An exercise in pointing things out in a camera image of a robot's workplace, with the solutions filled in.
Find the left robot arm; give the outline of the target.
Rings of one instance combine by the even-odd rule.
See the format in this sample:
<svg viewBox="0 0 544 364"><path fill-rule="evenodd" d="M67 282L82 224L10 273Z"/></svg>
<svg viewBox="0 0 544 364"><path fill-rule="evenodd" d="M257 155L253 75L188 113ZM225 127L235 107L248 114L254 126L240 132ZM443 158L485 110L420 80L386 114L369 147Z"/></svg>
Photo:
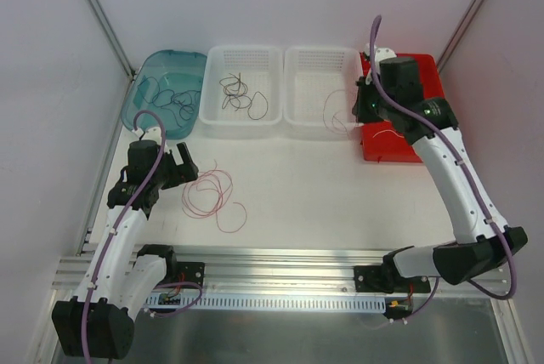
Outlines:
<svg viewBox="0 0 544 364"><path fill-rule="evenodd" d="M159 192L194 182L198 167L185 143L182 162L152 139L134 141L127 165L107 196L105 229L92 262L67 301L55 303L52 321L67 356L124 359L133 343L136 317L156 286L177 281L173 247L148 244L133 249Z"/></svg>

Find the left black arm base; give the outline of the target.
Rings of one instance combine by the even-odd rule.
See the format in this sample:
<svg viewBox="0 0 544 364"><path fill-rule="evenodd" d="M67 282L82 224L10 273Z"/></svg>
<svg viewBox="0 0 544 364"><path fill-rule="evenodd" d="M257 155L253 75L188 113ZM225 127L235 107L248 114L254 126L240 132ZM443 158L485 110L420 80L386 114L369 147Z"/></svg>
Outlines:
<svg viewBox="0 0 544 364"><path fill-rule="evenodd" d="M167 272L165 277L158 282L159 285L175 282L191 282L203 285L205 277L205 264L203 262L178 261L171 245L146 244L138 252L137 257L154 255L166 261Z"/></svg>

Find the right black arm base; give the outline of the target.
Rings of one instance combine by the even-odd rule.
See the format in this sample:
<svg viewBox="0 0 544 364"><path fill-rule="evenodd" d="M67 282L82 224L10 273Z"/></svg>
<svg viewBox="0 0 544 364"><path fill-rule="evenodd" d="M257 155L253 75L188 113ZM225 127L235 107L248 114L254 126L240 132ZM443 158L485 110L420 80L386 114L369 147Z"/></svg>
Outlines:
<svg viewBox="0 0 544 364"><path fill-rule="evenodd" d="M431 292L429 281L422 276L403 277L394 265L394 256L404 247L387 253L381 264L356 265L354 271L354 287L357 293L420 293Z"/></svg>

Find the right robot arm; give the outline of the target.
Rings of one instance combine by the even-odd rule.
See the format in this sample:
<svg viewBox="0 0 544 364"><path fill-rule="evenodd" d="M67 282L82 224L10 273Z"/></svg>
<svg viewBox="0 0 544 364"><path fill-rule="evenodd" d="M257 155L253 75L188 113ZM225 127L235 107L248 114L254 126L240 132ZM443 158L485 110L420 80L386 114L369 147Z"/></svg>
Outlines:
<svg viewBox="0 0 544 364"><path fill-rule="evenodd" d="M511 264L528 242L496 209L464 147L459 124L443 97L427 98L419 65L410 56L388 57L361 77L353 114L364 124L389 122L420 157L449 214L454 241L406 247L387 254L382 284L398 292L415 276L439 277L451 285Z"/></svg>

